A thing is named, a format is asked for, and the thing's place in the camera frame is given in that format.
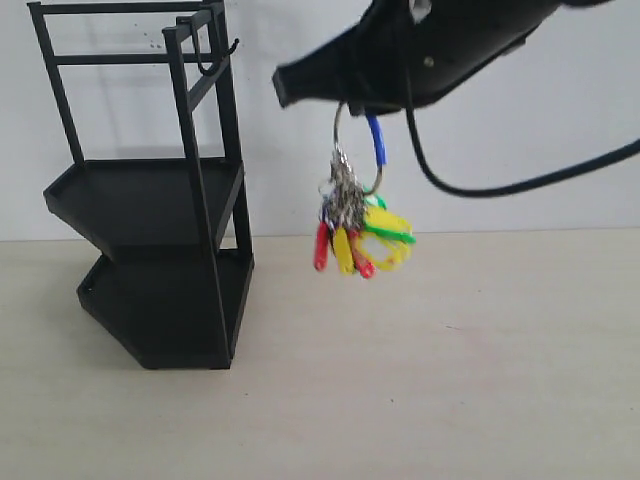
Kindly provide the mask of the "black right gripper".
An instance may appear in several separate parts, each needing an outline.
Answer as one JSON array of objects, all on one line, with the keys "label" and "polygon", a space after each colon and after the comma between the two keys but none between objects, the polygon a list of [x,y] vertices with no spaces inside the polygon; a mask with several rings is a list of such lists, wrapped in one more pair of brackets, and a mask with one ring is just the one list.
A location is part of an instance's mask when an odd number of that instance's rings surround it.
[{"label": "black right gripper", "polygon": [[373,1],[360,22],[272,75],[279,105],[434,104],[524,46],[562,1]]}]

